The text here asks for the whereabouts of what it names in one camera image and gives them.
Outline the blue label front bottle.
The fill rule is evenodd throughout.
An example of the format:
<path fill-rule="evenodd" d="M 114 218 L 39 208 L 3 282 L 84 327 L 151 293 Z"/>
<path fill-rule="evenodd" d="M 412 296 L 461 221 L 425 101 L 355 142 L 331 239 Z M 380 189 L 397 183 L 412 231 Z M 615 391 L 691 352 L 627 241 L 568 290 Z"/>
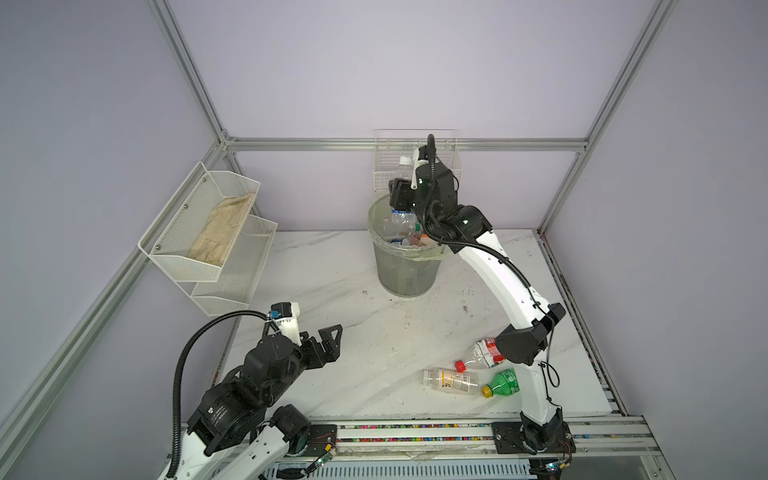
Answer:
<path fill-rule="evenodd" d="M 413 159 L 411 157 L 401 156 L 398 161 L 395 178 L 410 180 L 412 184 L 413 164 Z M 408 237 L 421 235 L 416 214 L 412 210 L 391 209 L 389 230 L 389 240 L 391 242 L 399 242 L 402 246 L 407 246 L 403 245 L 403 241 Z"/>

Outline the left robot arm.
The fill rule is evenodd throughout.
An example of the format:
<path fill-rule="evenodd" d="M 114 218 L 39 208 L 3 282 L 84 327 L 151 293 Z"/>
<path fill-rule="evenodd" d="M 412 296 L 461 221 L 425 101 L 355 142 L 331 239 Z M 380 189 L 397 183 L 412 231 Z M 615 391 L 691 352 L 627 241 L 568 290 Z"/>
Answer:
<path fill-rule="evenodd" d="M 208 330 L 204 325 L 184 345 L 172 386 L 172 442 L 164 479 L 261 479 L 285 456 L 317 453 L 326 457 L 335 433 L 313 440 L 311 421 L 294 405 L 278 400 L 307 370 L 336 361 L 343 328 L 333 325 L 317 337 L 306 332 L 298 341 L 273 332 L 262 337 L 243 364 L 207 390 L 189 419 L 181 415 L 181 386 L 192 347 Z"/>

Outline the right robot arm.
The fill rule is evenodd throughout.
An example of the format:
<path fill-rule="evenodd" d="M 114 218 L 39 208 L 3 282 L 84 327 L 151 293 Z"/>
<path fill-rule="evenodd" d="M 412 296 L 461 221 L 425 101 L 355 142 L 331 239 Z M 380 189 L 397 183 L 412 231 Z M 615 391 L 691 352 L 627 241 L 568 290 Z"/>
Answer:
<path fill-rule="evenodd" d="M 566 423 L 562 407 L 550 395 L 546 353 L 566 309 L 535 290 L 477 207 L 458 202 L 457 179 L 438 159 L 402 157 L 388 188 L 390 206 L 415 214 L 421 231 L 469 264 L 501 304 L 509 326 L 495 344 L 517 372 L 522 442 L 531 453 L 549 450 Z"/>

